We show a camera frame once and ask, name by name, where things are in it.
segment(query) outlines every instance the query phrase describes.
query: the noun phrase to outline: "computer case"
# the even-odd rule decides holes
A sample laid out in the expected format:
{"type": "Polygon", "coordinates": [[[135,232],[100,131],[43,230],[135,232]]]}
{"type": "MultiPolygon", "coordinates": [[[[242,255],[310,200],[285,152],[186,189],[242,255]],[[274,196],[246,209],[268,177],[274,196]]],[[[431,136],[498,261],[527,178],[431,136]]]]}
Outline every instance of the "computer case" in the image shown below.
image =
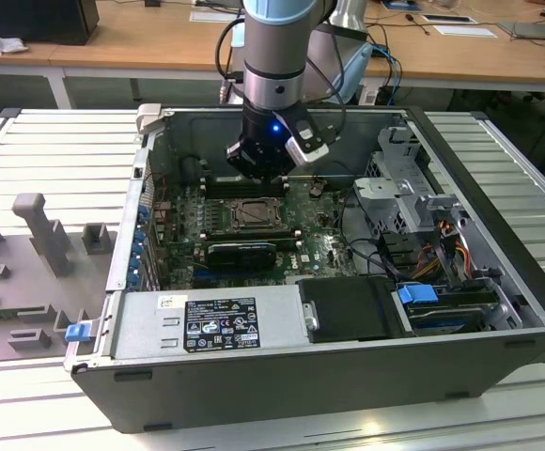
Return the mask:
{"type": "Polygon", "coordinates": [[[84,45],[99,18],[95,0],[0,0],[0,38],[84,45]]]}

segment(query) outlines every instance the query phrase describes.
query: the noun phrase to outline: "blue cable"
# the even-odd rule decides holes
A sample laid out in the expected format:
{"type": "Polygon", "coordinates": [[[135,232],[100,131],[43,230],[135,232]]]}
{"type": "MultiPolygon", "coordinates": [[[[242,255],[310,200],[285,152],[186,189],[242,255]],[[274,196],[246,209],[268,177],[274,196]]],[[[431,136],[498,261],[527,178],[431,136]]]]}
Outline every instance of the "blue cable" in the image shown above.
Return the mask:
{"type": "Polygon", "coordinates": [[[384,49],[382,49],[381,47],[373,45],[373,49],[375,49],[377,52],[385,56],[385,59],[387,59],[387,61],[392,65],[392,72],[394,73],[394,87],[392,89],[392,95],[389,97],[389,100],[387,101],[387,104],[391,105],[397,90],[398,73],[397,73],[396,60],[390,54],[385,52],[384,49]]]}

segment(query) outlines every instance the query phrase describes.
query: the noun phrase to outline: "motherboard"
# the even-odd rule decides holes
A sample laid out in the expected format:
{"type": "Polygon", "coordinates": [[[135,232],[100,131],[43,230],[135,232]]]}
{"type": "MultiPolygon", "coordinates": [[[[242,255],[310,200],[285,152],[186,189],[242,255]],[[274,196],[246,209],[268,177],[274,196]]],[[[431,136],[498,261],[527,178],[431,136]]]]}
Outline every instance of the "motherboard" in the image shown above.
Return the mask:
{"type": "Polygon", "coordinates": [[[253,287],[357,275],[338,228],[342,192],[311,177],[289,180],[277,191],[234,197],[183,187],[161,208],[163,287],[253,287]]]}

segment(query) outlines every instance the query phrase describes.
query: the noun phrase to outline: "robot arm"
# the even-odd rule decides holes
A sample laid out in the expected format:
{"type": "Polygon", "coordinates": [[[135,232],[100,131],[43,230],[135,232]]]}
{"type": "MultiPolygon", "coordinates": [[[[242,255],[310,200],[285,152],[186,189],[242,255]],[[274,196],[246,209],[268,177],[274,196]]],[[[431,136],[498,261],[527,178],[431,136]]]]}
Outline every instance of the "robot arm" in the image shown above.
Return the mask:
{"type": "Polygon", "coordinates": [[[250,179],[269,180],[329,152],[333,127],[320,128],[301,102],[308,42],[334,0],[244,0],[242,131],[227,160],[250,179]]]}

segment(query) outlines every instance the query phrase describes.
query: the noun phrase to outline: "warning label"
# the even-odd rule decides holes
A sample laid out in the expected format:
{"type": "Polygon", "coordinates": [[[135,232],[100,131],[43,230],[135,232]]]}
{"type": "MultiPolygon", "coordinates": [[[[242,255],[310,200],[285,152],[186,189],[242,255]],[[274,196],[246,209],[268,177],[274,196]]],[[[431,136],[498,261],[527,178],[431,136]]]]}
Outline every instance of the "warning label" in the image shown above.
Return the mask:
{"type": "Polygon", "coordinates": [[[187,352],[260,347],[255,298],[189,301],[185,304],[187,352]]]}

